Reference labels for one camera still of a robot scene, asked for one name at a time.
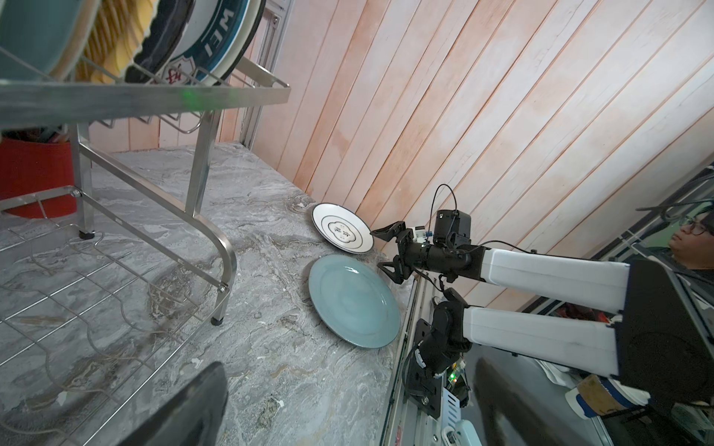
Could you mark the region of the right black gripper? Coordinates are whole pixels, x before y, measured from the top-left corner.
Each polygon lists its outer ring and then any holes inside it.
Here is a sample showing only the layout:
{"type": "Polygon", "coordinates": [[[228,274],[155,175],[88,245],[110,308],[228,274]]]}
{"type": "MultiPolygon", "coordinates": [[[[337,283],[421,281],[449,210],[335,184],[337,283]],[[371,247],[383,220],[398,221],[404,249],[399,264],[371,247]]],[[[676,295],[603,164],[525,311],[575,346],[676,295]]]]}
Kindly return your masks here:
{"type": "Polygon", "coordinates": [[[392,261],[377,264],[377,267],[395,284],[403,284],[416,271],[440,273],[448,282],[453,282],[459,277],[483,280],[485,248],[482,246],[462,245],[449,248],[412,242],[413,231],[402,220],[371,230],[370,234],[381,241],[394,241],[396,245],[405,245],[403,258],[394,258],[392,261]]]}

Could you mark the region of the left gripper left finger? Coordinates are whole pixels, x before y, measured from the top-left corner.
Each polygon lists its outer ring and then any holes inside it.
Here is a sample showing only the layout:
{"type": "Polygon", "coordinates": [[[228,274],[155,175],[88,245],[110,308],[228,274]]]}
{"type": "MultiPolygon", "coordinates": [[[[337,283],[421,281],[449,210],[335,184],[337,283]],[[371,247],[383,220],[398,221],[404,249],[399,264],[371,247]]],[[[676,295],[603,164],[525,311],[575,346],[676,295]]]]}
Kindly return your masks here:
{"type": "Polygon", "coordinates": [[[224,365],[212,362],[120,445],[214,445],[228,399],[224,365]]]}

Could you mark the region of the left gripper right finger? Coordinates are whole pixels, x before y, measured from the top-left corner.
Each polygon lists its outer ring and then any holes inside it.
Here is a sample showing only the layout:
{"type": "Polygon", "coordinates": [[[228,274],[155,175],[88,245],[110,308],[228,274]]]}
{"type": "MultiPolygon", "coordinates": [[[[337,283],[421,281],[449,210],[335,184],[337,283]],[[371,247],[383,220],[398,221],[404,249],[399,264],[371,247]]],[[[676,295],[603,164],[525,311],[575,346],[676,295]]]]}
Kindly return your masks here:
{"type": "Polygon", "coordinates": [[[476,362],[475,390],[487,445],[512,445],[500,420],[511,427],[522,445],[558,444],[553,431],[525,404],[515,386],[485,358],[476,362]]]}

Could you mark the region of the grey green large plate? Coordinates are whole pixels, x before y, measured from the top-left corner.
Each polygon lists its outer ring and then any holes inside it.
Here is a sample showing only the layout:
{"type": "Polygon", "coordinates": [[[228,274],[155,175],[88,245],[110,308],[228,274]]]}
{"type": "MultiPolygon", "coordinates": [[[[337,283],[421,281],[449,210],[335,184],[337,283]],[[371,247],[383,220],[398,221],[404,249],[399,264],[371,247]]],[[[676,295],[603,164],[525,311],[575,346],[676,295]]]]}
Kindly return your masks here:
{"type": "Polygon", "coordinates": [[[381,349],[399,335],[398,303],[373,268],[349,256],[319,258],[309,273],[312,304],[337,336],[364,349],[381,349]]]}

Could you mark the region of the silver metal dish rack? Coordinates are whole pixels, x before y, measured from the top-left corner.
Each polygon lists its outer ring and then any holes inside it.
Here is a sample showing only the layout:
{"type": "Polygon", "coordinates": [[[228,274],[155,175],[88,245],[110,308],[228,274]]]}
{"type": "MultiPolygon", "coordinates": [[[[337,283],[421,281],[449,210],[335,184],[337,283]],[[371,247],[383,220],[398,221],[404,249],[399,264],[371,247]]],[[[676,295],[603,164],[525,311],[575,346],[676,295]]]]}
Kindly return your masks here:
{"type": "Polygon", "coordinates": [[[285,103],[286,81],[242,58],[171,84],[1,81],[1,128],[63,130],[73,180],[1,203],[1,442],[99,445],[208,325],[237,274],[228,236],[202,213],[221,114],[285,103]],[[197,119],[188,191],[178,197],[92,144],[122,118],[197,119]]]}

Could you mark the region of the green rim white plate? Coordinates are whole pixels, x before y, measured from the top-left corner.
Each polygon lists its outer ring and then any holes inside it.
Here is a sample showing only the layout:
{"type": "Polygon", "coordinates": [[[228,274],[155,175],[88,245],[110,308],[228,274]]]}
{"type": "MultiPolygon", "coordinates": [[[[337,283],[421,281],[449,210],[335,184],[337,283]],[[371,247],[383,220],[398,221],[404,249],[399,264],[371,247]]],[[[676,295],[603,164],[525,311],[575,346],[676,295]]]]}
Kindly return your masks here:
{"type": "Polygon", "coordinates": [[[195,2],[182,39],[161,74],[169,85],[207,85],[222,81],[217,68],[238,34],[249,0],[195,2]]]}

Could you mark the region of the dark blue glazed plate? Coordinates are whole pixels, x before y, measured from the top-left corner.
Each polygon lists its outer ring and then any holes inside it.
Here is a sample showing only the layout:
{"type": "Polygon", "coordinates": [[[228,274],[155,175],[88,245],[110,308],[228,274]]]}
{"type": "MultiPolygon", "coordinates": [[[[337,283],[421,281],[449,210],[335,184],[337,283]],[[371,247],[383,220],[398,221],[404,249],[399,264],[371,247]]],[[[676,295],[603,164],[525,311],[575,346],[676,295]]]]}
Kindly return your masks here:
{"type": "Polygon", "coordinates": [[[182,39],[193,13],[193,0],[161,0],[152,19],[149,35],[141,51],[128,67],[125,81],[130,84],[147,84],[160,74],[182,39]]]}

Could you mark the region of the yellow woven bamboo tray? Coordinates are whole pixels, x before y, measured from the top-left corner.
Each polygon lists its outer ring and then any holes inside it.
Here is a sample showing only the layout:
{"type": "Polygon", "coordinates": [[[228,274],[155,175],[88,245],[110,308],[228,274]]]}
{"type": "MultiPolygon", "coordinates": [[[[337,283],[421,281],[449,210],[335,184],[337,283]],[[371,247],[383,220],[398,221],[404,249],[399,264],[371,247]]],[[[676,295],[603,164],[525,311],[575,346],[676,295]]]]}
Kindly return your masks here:
{"type": "Polygon", "coordinates": [[[150,35],[157,10],[156,0],[102,1],[75,67],[76,81],[108,85],[123,81],[150,35]]]}

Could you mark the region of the light green flower plate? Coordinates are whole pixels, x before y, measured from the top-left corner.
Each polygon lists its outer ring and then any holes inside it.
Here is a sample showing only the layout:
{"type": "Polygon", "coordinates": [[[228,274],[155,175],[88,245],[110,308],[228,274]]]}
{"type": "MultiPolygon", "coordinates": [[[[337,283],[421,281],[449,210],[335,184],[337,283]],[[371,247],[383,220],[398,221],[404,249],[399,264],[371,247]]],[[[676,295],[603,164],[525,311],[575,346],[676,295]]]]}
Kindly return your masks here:
{"type": "Polygon", "coordinates": [[[99,1],[1,3],[1,78],[64,80],[84,50],[99,1]]]}

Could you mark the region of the cream floral plate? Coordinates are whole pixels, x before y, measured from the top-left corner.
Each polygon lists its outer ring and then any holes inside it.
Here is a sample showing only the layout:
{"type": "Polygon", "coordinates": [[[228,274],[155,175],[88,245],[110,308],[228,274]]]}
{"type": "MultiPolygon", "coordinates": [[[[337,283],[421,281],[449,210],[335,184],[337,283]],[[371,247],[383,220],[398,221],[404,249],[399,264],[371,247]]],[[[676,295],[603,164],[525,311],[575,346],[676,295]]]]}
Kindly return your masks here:
{"type": "Polygon", "coordinates": [[[258,31],[265,6],[266,0],[249,0],[247,2],[247,12],[242,20],[238,34],[217,68],[217,74],[221,81],[225,81],[230,76],[238,62],[245,55],[247,48],[258,31]]]}

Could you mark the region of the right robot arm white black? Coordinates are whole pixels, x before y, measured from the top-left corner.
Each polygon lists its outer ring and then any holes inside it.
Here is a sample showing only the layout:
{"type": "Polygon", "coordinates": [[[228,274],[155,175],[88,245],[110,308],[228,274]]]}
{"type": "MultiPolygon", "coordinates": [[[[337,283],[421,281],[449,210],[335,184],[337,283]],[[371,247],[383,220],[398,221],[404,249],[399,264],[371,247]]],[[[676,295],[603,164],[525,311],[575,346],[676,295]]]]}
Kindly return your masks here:
{"type": "Polygon", "coordinates": [[[398,221],[374,236],[396,244],[393,260],[380,264],[393,282],[416,274],[443,296],[405,357],[403,386],[420,403],[475,345],[610,378],[660,401],[713,403],[713,324],[698,274],[649,259],[602,262],[473,245],[455,211],[434,232],[398,221]],[[551,306],[471,305],[454,286],[458,278],[538,295],[551,306]]]}

